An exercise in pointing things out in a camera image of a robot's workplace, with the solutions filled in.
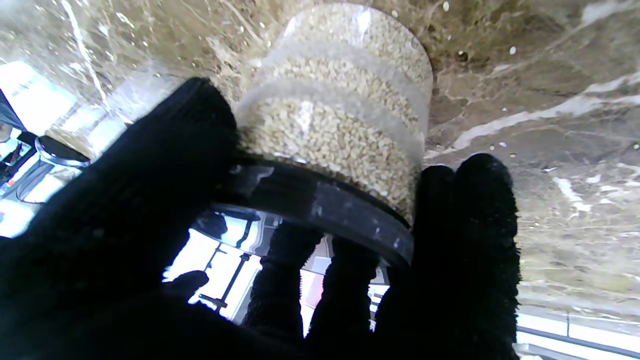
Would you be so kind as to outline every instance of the glove finger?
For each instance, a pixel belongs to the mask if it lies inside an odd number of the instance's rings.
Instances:
[[[167,295],[178,296],[188,300],[202,286],[209,282],[204,271],[194,270],[176,277],[171,282],[163,284],[163,292]]]
[[[455,203],[462,240],[482,245],[513,244],[518,231],[509,170],[489,154],[476,154],[456,172]]]
[[[470,348],[492,343],[509,352],[515,342],[520,252],[514,242],[518,226],[512,184],[508,169],[489,154],[472,156],[456,172],[453,229],[459,249],[450,273],[452,284],[464,279],[466,286],[451,286],[449,293],[459,320],[473,324],[460,332],[474,339]],[[462,300],[470,293],[472,306]]]
[[[451,223],[451,187],[454,171],[446,166],[432,166],[422,171],[416,193],[416,216],[413,224],[414,251],[412,267],[425,270],[436,265],[444,251]]]

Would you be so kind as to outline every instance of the plastic container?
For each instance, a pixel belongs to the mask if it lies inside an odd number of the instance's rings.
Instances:
[[[237,104],[243,150],[344,181],[411,222],[433,73],[378,10],[328,4],[291,19]]]

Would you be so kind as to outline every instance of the gloved hand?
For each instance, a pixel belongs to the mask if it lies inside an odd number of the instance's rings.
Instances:
[[[177,355],[157,334],[182,337],[181,357],[199,354],[208,316],[223,320],[165,295],[204,278],[161,284],[162,273],[236,145],[227,102],[208,79],[190,79],[54,194],[23,235],[0,241],[0,357]]]
[[[517,359],[520,253],[513,183],[488,154],[422,172],[412,271],[394,274],[376,315],[379,341],[398,338],[416,356]]]

